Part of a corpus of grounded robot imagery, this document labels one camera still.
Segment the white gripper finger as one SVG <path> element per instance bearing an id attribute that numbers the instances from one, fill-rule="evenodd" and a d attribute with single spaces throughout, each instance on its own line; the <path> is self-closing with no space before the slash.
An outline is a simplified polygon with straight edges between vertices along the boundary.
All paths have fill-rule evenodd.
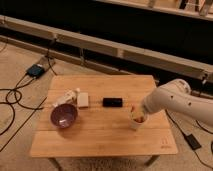
<path id="1" fill-rule="evenodd" d="M 131 108 L 131 117 L 133 118 L 133 119 L 136 119 L 136 107 L 135 106 L 132 106 L 132 108 Z"/>

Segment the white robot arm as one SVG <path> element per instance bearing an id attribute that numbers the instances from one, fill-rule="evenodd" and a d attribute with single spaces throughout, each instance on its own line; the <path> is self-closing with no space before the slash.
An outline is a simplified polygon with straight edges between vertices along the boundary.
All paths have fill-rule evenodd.
<path id="1" fill-rule="evenodd" d="M 130 117 L 145 119 L 148 114 L 161 110 L 181 113 L 213 126 L 213 100 L 193 96 L 190 85 L 183 79 L 174 79 L 155 88 L 138 107 L 131 108 Z"/>

